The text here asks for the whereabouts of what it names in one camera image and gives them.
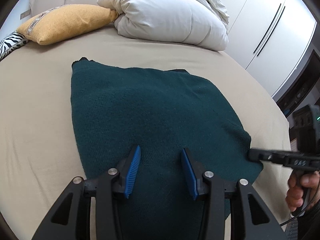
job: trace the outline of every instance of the dark green cloth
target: dark green cloth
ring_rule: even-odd
[[[133,193],[119,205],[125,240],[197,239],[203,204],[188,193],[180,163],[184,147],[227,180],[254,182],[261,172],[262,165],[245,158],[249,134],[208,80],[86,58],[72,70],[72,121],[86,176],[99,176],[133,144],[141,146]]]

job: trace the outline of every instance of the yellow pillow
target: yellow pillow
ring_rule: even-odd
[[[97,5],[68,4],[32,17],[17,32],[40,45],[48,45],[101,28],[117,17],[116,11]]]

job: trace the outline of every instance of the silver bolt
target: silver bolt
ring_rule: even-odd
[[[108,170],[109,175],[116,175],[118,173],[118,170],[116,168],[111,168]]]
[[[74,183],[74,184],[79,184],[80,182],[82,182],[82,178],[81,178],[81,177],[75,177],[75,178],[73,179],[73,183]]]
[[[243,186],[247,186],[249,184],[249,182],[246,179],[241,179],[241,180],[239,180],[239,182]]]
[[[212,171],[206,171],[204,173],[204,175],[207,177],[207,178],[212,178],[213,177],[213,172]]]

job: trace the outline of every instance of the human hand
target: human hand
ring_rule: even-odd
[[[320,189],[316,192],[319,180],[320,175],[318,171],[315,171],[312,174],[303,175],[300,179],[300,184],[303,187],[311,188],[308,202],[313,198],[314,195],[316,195],[310,206],[307,208],[307,210],[311,209],[320,199]],[[302,206],[303,204],[303,190],[296,184],[296,175],[294,172],[292,172],[290,178],[288,179],[289,190],[287,192],[287,197],[285,198],[291,212],[295,211],[298,207]]]

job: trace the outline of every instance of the beige bed sheet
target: beige bed sheet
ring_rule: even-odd
[[[207,78],[236,111],[252,147],[290,149],[288,122],[275,102],[224,52],[132,40],[113,26],[49,46],[30,42],[0,62],[0,210],[20,240],[32,238],[73,177],[85,177],[70,104],[71,64],[81,57],[119,67],[183,68]],[[278,221],[289,214],[290,172],[265,164],[254,183]]]

